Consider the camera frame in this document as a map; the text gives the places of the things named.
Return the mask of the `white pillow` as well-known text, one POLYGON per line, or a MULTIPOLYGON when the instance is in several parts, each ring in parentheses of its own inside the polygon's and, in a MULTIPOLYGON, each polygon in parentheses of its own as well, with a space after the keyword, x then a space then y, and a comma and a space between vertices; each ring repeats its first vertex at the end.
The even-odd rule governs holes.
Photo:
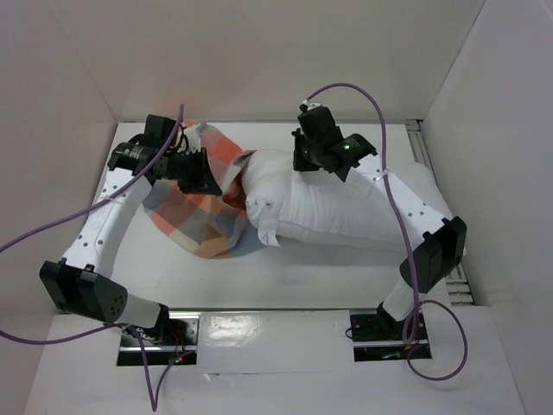
POLYGON ((283 150, 258 150, 242 175, 247 218, 278 221, 277 240, 402 251, 403 238, 385 203, 378 207, 324 170, 297 172, 283 150))

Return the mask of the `orange grey checked pillowcase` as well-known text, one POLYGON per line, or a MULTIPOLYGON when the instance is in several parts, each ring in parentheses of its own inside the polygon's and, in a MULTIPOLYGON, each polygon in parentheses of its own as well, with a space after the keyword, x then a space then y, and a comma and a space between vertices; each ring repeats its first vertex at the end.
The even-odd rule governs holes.
POLYGON ((159 181, 144 199, 144 211, 162 233, 197 257, 237 257, 238 242, 249 226, 242 175, 254 152, 205 122, 187 120, 185 131, 207 149, 223 195, 185 195, 175 181, 159 181))

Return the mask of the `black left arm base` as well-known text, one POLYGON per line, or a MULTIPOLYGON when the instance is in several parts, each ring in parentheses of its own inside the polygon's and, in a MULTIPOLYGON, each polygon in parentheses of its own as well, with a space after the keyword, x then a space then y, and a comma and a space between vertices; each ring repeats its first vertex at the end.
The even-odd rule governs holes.
MULTIPOLYGON (((173 362, 177 366, 192 366, 197 362, 197 344, 200 314, 195 312, 169 312, 167 324, 157 335, 152 329, 137 329, 144 345, 149 366, 165 366, 173 362)), ((142 366, 139 340, 125 329, 120 337, 118 367, 142 366)))

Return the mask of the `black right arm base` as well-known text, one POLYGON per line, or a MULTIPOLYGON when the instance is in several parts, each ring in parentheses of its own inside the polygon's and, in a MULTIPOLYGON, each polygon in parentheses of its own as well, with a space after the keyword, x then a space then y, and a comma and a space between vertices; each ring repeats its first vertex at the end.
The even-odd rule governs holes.
POLYGON ((417 338, 405 344, 402 337, 403 323, 396 322, 380 308, 374 310, 351 310, 349 327, 345 336, 353 343, 353 360, 405 361, 432 357, 429 338, 423 315, 419 315, 417 338))

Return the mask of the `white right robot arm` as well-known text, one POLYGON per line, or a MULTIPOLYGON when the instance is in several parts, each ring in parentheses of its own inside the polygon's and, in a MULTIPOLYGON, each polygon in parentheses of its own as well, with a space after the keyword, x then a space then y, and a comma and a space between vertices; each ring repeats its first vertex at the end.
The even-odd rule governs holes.
POLYGON ((398 338, 407 328, 408 314, 461 262, 467 225, 433 209, 391 172, 386 143, 376 148, 358 133, 344 136, 329 108, 307 100, 297 120, 294 170, 323 169, 338 176, 399 226, 407 258, 377 319, 383 337, 398 338))

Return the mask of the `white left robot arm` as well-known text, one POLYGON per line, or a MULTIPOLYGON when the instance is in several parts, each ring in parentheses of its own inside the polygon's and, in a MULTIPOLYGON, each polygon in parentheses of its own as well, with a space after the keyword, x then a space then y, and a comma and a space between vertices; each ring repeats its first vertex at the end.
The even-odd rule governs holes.
POLYGON ((97 206, 61 258, 39 271, 58 310, 135 326, 152 345, 169 338, 168 307, 130 294, 111 276, 128 227, 156 182, 174 181, 183 194, 222 194, 201 144, 205 127, 149 115, 142 133, 115 147, 97 206))

